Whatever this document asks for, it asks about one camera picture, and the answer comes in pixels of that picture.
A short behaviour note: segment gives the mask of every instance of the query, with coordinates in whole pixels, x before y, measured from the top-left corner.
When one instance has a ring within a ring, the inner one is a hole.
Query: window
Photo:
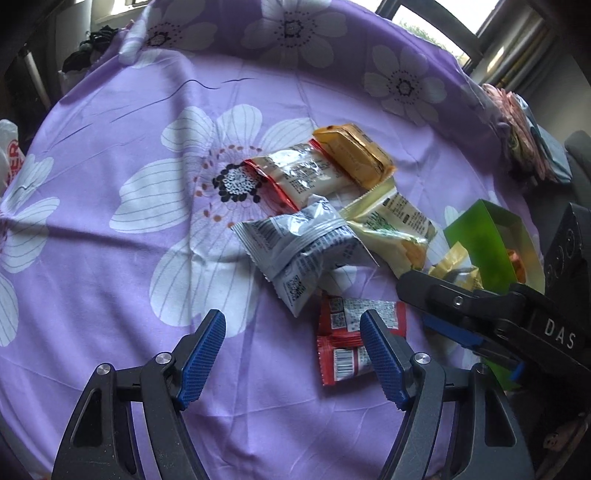
[[[515,0],[352,0],[451,52],[472,71]]]

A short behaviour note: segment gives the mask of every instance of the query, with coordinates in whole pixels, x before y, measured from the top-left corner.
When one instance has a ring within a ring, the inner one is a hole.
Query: paper box
[[[526,284],[544,293],[544,270],[521,218],[494,203],[478,200],[444,230],[447,243],[460,242],[480,269],[485,290],[505,294],[517,282],[507,249],[525,267]]]

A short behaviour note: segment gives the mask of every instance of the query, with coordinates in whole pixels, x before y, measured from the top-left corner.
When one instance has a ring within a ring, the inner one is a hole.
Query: window pane
[[[435,0],[447,8],[472,33],[485,22],[500,0]]]
[[[358,4],[361,5],[362,7],[367,8],[368,10],[371,10],[372,12],[375,12],[380,3],[382,3],[382,0],[351,0],[354,4]]]
[[[413,35],[424,38],[444,50],[447,50],[457,58],[457,61],[461,66],[464,66],[470,59],[460,47],[441,33],[441,31],[406,7],[400,7],[392,21],[395,24],[400,25],[402,28],[405,28]]]

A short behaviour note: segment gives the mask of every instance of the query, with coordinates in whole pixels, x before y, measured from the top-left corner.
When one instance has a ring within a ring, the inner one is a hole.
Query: yellow wrapper
[[[372,189],[396,170],[392,158],[354,124],[319,128],[314,138],[359,185]]]
[[[392,177],[339,213],[365,246],[388,263],[394,275],[423,269],[435,227],[398,192]]]
[[[468,250],[460,242],[456,242],[445,257],[429,269],[429,275],[470,291],[483,288],[480,271],[470,265]]]

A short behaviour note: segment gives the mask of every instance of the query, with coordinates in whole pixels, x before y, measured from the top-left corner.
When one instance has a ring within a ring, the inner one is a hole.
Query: blue gripper pad
[[[406,410],[410,398],[404,385],[402,366],[367,312],[361,315],[359,330],[386,398],[393,401],[399,410]]]
[[[183,366],[181,388],[177,395],[181,410],[201,395],[225,336],[226,317],[218,312]]]

